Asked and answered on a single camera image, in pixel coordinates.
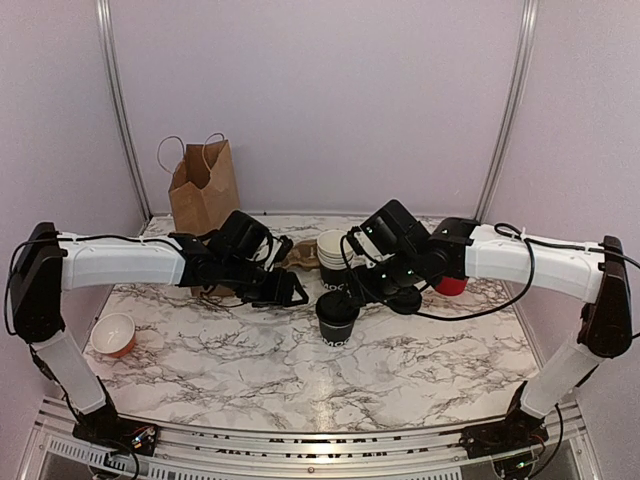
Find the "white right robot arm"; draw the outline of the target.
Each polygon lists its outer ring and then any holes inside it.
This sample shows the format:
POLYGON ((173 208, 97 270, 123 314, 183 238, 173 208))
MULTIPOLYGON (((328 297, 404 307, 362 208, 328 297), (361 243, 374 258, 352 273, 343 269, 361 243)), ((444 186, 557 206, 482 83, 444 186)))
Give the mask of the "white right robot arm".
POLYGON ((504 222, 449 217, 428 231, 397 200, 358 228, 381 259, 348 274, 347 301, 358 309, 380 303, 402 315, 421 313, 418 283, 491 279, 539 287, 582 301, 581 325, 543 369, 514 393, 503 419, 466 430, 465 446, 515 448, 540 434, 557 402, 608 359, 632 345, 630 260, 613 236, 575 243, 530 236, 504 222))

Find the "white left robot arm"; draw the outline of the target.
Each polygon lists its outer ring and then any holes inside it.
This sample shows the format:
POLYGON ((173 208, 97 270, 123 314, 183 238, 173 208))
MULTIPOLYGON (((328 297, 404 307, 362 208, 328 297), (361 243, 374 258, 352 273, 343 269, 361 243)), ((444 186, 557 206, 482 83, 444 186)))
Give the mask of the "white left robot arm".
POLYGON ((273 236, 239 210, 220 228, 201 235, 78 235, 42 222, 12 254, 4 293, 5 329, 28 345, 34 363, 67 396, 77 416, 75 437, 116 445, 139 425, 119 415, 67 332, 62 293, 135 283, 221 286, 254 308, 305 305, 309 297, 297 275, 279 265, 292 247, 291 239, 273 236))

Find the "single black paper cup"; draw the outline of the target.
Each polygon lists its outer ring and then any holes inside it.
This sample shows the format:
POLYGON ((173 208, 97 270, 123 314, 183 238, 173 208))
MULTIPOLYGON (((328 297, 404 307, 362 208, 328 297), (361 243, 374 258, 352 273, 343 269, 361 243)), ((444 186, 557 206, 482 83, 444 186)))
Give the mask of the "single black paper cup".
POLYGON ((344 347, 349 343, 354 323, 330 324, 324 321, 319 323, 320 334, 323 343, 328 347, 344 347))

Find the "black plastic cup lid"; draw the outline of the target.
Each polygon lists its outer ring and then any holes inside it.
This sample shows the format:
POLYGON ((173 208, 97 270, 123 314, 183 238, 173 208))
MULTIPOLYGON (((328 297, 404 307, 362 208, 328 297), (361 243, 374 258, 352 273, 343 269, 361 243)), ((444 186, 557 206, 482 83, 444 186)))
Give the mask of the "black plastic cup lid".
POLYGON ((344 326, 353 323, 360 314, 348 295, 341 291, 323 294, 315 304, 318 319, 331 326, 344 326))

